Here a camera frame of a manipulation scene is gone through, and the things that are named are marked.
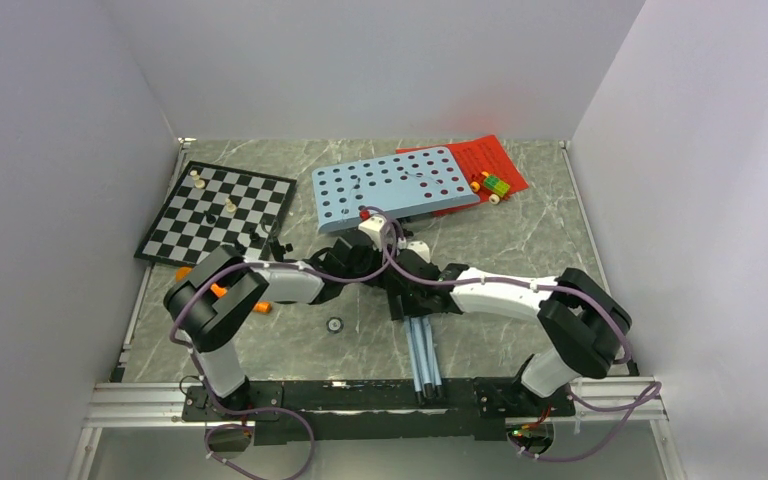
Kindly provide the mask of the black microphone desk stand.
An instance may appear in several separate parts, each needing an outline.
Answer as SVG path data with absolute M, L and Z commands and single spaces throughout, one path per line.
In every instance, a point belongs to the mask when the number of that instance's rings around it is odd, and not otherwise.
M 286 255 L 294 250 L 291 243 L 281 243 L 279 240 L 278 236 L 281 231 L 281 223 L 278 220 L 273 221 L 269 225 L 265 222 L 261 222 L 253 229 L 258 231 L 261 239 L 255 244 L 250 243 L 249 246 L 251 248 L 257 247 L 259 249 L 258 258 L 260 260 L 283 262 Z

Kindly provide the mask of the light blue music stand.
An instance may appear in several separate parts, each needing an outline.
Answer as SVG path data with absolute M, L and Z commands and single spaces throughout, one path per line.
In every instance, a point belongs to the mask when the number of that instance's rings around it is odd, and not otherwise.
M 404 219 L 479 201 L 445 146 L 316 168 L 312 181 L 320 234 L 358 226 L 370 206 Z

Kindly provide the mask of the red sheet music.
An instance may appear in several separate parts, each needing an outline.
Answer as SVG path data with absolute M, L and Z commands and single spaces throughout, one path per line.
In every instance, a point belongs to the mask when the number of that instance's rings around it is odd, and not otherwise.
M 488 135 L 475 140 L 433 145 L 433 148 L 447 148 L 454 155 L 461 171 L 467 175 L 470 183 L 481 183 L 489 177 L 505 183 L 508 190 L 497 193 L 500 200 L 508 200 L 511 195 L 528 188 L 528 183 L 512 162 L 501 142 L 495 135 Z

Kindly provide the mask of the orange toy microphone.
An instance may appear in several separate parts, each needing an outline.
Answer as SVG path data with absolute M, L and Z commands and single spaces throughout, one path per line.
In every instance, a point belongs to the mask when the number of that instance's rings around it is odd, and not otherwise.
M 183 280 L 191 271 L 191 267 L 179 267 L 175 273 L 175 280 Z M 212 284 L 210 290 L 216 298 L 222 298 L 227 293 L 226 288 L 220 287 L 217 284 Z M 268 314 L 272 311 L 272 305 L 269 302 L 258 302 L 252 308 L 252 311 L 260 314 Z

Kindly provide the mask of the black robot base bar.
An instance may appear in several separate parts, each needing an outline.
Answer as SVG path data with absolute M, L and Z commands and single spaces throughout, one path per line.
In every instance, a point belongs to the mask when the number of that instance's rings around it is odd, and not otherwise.
M 246 414 L 257 446 L 314 438 L 380 440 L 471 437 L 502 441 L 511 426 L 559 420 L 575 408 L 563 391 L 534 400 L 507 377 L 446 378 L 422 400 L 411 380 L 254 381 Z

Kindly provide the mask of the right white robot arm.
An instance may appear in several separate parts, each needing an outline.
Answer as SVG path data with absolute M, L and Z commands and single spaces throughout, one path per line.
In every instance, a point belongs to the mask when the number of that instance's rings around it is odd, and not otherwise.
M 630 316 L 580 269 L 528 278 L 464 264 L 439 270 L 420 261 L 415 273 L 391 263 L 385 278 L 390 289 L 418 302 L 421 315 L 488 313 L 537 321 L 551 347 L 521 367 L 511 390 L 514 407 L 524 415 L 538 414 L 569 382 L 603 379 L 613 365 L 632 358 Z

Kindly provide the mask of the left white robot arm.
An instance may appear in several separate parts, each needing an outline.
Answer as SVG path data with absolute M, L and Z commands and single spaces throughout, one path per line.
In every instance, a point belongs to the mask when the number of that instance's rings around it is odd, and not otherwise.
M 375 283 L 383 270 L 381 248 L 364 234 L 343 235 L 309 259 L 287 262 L 249 260 L 221 246 L 165 294 L 169 338 L 190 352 L 210 390 L 208 407 L 232 420 L 250 404 L 250 380 L 232 340 L 257 303 L 323 304 L 348 284 Z

